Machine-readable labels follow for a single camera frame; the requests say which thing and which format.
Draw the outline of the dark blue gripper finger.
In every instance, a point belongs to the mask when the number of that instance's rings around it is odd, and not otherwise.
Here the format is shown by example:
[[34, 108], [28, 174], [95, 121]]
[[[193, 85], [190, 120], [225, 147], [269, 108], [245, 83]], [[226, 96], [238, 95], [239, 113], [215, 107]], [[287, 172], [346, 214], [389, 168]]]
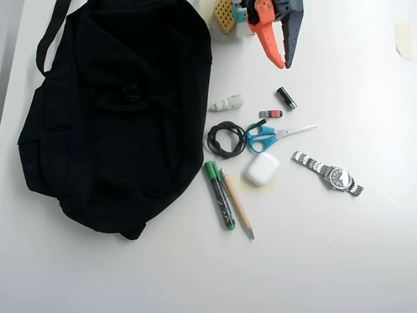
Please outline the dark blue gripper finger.
[[281, 20], [285, 50], [285, 68], [290, 68], [292, 65], [303, 17], [304, 11], [296, 10], [288, 13]]

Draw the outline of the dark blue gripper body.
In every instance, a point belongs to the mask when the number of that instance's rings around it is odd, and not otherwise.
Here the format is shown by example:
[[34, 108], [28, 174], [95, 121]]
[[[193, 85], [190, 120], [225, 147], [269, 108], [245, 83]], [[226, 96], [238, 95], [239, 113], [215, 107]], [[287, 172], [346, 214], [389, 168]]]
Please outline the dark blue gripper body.
[[301, 24], [304, 17], [303, 0], [273, 0], [275, 22], [289, 20]]

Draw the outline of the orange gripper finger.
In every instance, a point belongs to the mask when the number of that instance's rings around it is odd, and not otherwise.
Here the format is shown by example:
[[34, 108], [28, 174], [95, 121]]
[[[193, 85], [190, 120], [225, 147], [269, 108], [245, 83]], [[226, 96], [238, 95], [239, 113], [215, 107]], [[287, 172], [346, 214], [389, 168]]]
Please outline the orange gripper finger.
[[[250, 8], [255, 10], [256, 15], [259, 18], [259, 22], [250, 22]], [[258, 36], [258, 39], [266, 53], [269, 60], [276, 65], [279, 69], [284, 68], [283, 59], [278, 51], [276, 44], [274, 30], [272, 23], [275, 20], [275, 13], [272, 1], [254, 1], [254, 4], [247, 6], [247, 23], [250, 30]]]

